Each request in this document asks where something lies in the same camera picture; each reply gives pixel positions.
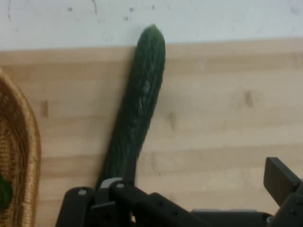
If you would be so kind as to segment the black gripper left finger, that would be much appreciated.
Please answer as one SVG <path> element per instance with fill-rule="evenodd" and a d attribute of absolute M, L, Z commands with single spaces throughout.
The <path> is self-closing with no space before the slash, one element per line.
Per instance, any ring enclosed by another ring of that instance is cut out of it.
<path fill-rule="evenodd" d="M 158 193 L 112 178 L 94 190 L 68 190 L 57 227 L 206 227 L 208 223 Z"/>

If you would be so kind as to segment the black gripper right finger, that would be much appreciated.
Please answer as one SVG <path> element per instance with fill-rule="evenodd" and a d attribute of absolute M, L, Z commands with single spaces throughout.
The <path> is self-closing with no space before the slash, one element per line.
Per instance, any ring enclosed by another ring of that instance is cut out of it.
<path fill-rule="evenodd" d="M 264 187 L 278 204 L 269 227 L 301 227 L 303 225 L 303 181 L 279 158 L 267 157 Z"/>

